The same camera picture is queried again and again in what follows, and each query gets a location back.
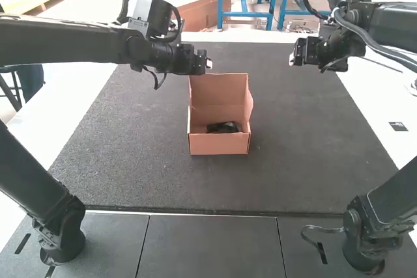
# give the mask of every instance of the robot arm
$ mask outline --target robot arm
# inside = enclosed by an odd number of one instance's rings
[[[210,67],[205,50],[180,41],[183,21],[178,10],[163,0],[137,0],[134,16],[126,16],[123,0],[117,22],[78,23],[0,14],[0,66],[31,63],[89,61],[130,64],[141,72],[147,66],[163,73],[201,75]],[[176,17],[176,26],[171,21]],[[0,121],[0,190],[33,219],[39,233],[40,258],[60,265],[76,258],[84,248],[80,229],[84,204],[16,140]]]
[[[347,71],[347,58],[365,55],[369,46],[375,52],[417,72],[417,62],[384,46],[417,52],[417,4],[373,3],[371,0],[328,0],[331,16],[323,16],[304,0],[306,8],[321,19],[319,37],[299,38],[290,56],[291,65],[314,64],[321,72]],[[327,233],[343,231],[342,250],[356,270],[375,275],[384,269],[390,250],[399,249],[402,236],[417,223],[417,157],[389,181],[365,195],[356,196],[343,214],[343,227],[323,229],[305,226],[304,234],[317,229]]]
[[[210,66],[205,50],[180,39],[183,21],[163,0],[137,0],[126,17],[128,0],[115,23],[82,23],[0,14],[0,66],[34,63],[95,62],[130,64],[141,72],[201,75]],[[176,16],[176,27],[171,21]],[[128,22],[128,27],[121,24]]]
[[[291,65],[313,64],[321,72],[347,71],[348,57],[363,57],[366,46],[413,72],[417,62],[384,46],[417,52],[416,3],[373,3],[371,0],[328,0],[332,14],[321,19],[319,37],[299,38],[290,56]]]

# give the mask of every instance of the black label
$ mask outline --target black label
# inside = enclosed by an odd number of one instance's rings
[[[407,127],[405,127],[402,122],[390,122],[390,125],[396,132],[407,132],[408,131]]]

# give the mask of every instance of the cardboard box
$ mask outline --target cardboard box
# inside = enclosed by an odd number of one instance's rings
[[[247,154],[253,99],[246,73],[190,76],[188,143],[191,155]],[[207,133],[207,125],[236,122],[238,133]]]
[[[185,20],[183,31],[199,32],[217,25],[217,0],[198,0],[178,8],[181,18]],[[232,0],[223,0],[224,12],[230,12]]]

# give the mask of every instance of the metal plate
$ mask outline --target metal plate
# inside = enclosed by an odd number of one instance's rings
[[[82,224],[85,249],[72,262],[51,271],[39,259],[38,236],[26,217],[0,253],[0,277],[134,278],[148,220],[148,215],[87,214]],[[29,240],[15,254],[27,233],[31,234]]]
[[[284,278],[274,217],[153,215],[137,278]]]
[[[280,238],[287,278],[364,278],[369,277],[354,270],[341,251],[344,234],[308,232],[308,236],[321,242],[328,264],[322,263],[319,252],[305,242],[300,231],[304,225],[340,227],[340,219],[279,217]],[[379,278],[413,278],[417,274],[417,249],[409,236],[403,247],[392,251],[386,259],[386,267]]]

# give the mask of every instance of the open cardboard box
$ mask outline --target open cardboard box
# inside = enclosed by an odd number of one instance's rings
[[[191,155],[247,154],[253,99],[246,73],[190,76],[188,142]],[[207,125],[236,122],[238,133],[207,133]]]

